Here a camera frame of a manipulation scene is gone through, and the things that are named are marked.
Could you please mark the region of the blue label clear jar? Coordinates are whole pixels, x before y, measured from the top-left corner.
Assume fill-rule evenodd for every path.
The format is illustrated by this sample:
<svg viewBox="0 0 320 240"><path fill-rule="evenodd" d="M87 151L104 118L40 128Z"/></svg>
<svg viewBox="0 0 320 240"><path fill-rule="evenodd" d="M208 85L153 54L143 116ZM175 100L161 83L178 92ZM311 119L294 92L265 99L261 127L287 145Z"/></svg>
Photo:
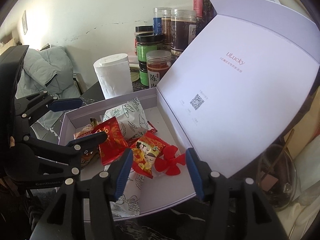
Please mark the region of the blue label clear jar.
<svg viewBox="0 0 320 240"><path fill-rule="evenodd" d="M156 7L153 8L153 33L161 34L163 31L162 21L171 21L171 8Z"/></svg>

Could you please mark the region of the red plastic fan propeller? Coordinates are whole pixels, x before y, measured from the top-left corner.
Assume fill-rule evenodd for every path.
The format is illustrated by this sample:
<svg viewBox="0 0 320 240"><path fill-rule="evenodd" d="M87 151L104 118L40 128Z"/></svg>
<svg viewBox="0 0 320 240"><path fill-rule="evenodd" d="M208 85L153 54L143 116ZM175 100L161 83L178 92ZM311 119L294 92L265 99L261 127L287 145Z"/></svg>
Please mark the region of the red plastic fan propeller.
<svg viewBox="0 0 320 240"><path fill-rule="evenodd" d="M177 176L181 173L179 165L184 166L185 153L176 155L178 148L174 145L166 146L160 157L157 157L154 167L157 172L164 172L167 176Z"/></svg>

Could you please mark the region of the white bread-print snack bag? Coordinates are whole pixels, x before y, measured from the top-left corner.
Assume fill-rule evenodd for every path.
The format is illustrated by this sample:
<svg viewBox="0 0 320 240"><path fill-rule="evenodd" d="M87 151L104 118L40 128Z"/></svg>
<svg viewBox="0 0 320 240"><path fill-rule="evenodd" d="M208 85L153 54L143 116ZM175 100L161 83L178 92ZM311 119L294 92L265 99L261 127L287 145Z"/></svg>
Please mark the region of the white bread-print snack bag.
<svg viewBox="0 0 320 240"><path fill-rule="evenodd" d="M133 98L124 104L106 110L101 116L101 121L105 122L112 117L116 118L125 140L141 137L151 130L139 98Z"/></svg>

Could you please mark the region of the red chili clear jar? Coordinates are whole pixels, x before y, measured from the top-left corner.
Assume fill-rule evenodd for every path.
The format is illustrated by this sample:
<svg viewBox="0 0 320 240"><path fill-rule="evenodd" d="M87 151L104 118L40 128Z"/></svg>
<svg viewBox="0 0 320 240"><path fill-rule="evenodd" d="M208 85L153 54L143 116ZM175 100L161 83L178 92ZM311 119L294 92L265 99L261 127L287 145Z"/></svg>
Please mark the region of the red chili clear jar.
<svg viewBox="0 0 320 240"><path fill-rule="evenodd" d="M171 67L171 52L167 50L153 50L146 54L149 87L157 86L161 78Z"/></svg>

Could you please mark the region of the white open gift box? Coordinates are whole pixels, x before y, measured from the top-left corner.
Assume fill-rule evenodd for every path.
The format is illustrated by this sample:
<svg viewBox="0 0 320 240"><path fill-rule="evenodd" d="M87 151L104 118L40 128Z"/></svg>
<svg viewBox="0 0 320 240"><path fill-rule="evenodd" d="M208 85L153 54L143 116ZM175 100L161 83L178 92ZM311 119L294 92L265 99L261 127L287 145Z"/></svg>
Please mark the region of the white open gift box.
<svg viewBox="0 0 320 240"><path fill-rule="evenodd" d="M267 0L210 0L217 15L152 89L67 112L60 145L109 108L139 98L157 135L193 148L225 177L281 135L301 109L319 68L319 29Z"/></svg>

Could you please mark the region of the clear glass cup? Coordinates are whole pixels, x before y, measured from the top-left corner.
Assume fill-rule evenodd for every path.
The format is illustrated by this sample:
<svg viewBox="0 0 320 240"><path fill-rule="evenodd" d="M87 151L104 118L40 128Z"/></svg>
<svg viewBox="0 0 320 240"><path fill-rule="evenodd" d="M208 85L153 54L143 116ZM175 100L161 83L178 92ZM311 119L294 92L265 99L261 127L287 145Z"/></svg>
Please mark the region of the clear glass cup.
<svg viewBox="0 0 320 240"><path fill-rule="evenodd" d="M270 145L260 156L256 183L276 211L285 209L297 189L297 171L289 150Z"/></svg>

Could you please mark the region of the grey puffer jacket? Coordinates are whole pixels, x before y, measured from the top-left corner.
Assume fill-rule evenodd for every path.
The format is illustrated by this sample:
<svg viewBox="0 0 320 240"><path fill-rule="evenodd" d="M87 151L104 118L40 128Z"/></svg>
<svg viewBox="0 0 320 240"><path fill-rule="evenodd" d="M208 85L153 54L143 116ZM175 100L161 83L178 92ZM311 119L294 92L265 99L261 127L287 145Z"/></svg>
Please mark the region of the grey puffer jacket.
<svg viewBox="0 0 320 240"><path fill-rule="evenodd" d="M17 85L16 98L47 91L58 99L78 98L73 81L73 65L61 46L37 51L29 48Z"/></svg>

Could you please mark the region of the tall red label jar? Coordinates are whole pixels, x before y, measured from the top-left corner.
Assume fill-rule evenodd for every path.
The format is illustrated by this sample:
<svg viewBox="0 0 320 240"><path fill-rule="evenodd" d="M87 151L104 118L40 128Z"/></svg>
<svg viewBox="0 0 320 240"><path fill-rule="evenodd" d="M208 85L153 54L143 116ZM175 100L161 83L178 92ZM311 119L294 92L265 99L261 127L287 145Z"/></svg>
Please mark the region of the tall red label jar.
<svg viewBox="0 0 320 240"><path fill-rule="evenodd" d="M193 0L193 10L196 11L196 35L214 18L215 9L210 0Z"/></svg>

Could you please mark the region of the red brown candy wrappers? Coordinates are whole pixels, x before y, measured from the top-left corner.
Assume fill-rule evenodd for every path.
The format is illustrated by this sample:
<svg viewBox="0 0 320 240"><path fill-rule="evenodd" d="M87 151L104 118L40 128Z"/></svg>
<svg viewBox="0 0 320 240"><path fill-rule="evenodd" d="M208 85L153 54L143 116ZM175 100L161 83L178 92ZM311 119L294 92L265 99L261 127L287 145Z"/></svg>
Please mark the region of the red brown candy wrappers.
<svg viewBox="0 0 320 240"><path fill-rule="evenodd" d="M81 155L81 168L87 166L95 157L98 157L100 153L100 144L103 142L102 139L106 137L92 137L96 131L96 127L99 122L95 118L90 118L90 123L87 124L80 132L74 133L74 139L80 141L80 146L84 146Z"/></svg>

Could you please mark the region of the red gold candy packet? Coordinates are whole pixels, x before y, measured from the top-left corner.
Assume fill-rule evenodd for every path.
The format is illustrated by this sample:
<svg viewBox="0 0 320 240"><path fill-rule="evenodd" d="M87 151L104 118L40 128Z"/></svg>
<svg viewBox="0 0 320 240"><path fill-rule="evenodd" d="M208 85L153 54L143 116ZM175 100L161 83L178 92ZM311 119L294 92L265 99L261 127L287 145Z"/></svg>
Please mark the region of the red gold candy packet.
<svg viewBox="0 0 320 240"><path fill-rule="evenodd" d="M105 132L107 139L99 144L100 159L103 166L117 160L128 147L116 117L112 117L95 127L92 133Z"/></svg>

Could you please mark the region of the red cartoon figure candy packet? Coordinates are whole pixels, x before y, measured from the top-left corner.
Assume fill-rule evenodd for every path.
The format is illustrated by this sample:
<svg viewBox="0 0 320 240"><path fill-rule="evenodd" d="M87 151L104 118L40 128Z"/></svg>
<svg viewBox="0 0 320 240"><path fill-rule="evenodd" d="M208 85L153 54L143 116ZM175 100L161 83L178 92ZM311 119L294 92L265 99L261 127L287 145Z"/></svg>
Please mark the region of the red cartoon figure candy packet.
<svg viewBox="0 0 320 240"><path fill-rule="evenodd" d="M169 146L168 143L153 133L146 132L130 146L133 153L133 170L152 179L152 167L167 146Z"/></svg>

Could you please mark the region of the brown spice clear jar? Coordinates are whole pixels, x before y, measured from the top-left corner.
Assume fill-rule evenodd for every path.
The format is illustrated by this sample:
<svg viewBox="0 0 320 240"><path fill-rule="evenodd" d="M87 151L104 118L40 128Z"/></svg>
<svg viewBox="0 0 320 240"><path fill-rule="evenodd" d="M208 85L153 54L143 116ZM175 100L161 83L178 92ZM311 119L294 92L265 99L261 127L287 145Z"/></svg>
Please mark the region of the brown spice clear jar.
<svg viewBox="0 0 320 240"><path fill-rule="evenodd" d="M171 8L162 10L163 49L171 50Z"/></svg>

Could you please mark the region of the small wall picture frame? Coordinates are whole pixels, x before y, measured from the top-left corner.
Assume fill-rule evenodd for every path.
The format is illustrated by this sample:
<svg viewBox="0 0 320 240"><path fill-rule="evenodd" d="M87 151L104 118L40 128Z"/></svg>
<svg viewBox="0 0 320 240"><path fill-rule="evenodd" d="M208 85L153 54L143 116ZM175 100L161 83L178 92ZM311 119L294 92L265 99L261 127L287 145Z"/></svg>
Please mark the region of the small wall picture frame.
<svg viewBox="0 0 320 240"><path fill-rule="evenodd" d="M22 15L22 27L23 27L23 33L25 35L28 31L26 11L24 11Z"/></svg>

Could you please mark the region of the white paper towel roll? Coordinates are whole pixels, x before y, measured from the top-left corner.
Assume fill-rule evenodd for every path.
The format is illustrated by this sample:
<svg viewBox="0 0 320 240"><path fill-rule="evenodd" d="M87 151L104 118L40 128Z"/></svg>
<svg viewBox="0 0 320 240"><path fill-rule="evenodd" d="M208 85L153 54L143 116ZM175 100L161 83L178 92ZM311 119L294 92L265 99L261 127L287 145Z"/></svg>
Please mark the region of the white paper towel roll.
<svg viewBox="0 0 320 240"><path fill-rule="evenodd" d="M129 58L125 53L109 55L93 63L104 98L114 98L133 92Z"/></svg>

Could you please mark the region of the dark tea clear jar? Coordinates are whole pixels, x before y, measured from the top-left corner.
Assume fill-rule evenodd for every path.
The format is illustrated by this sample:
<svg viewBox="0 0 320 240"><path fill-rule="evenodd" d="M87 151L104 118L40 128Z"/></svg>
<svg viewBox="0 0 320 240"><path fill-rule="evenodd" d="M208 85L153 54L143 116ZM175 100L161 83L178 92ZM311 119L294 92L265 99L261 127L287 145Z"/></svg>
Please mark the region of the dark tea clear jar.
<svg viewBox="0 0 320 240"><path fill-rule="evenodd" d="M180 56L196 37L196 11L171 11L171 53Z"/></svg>

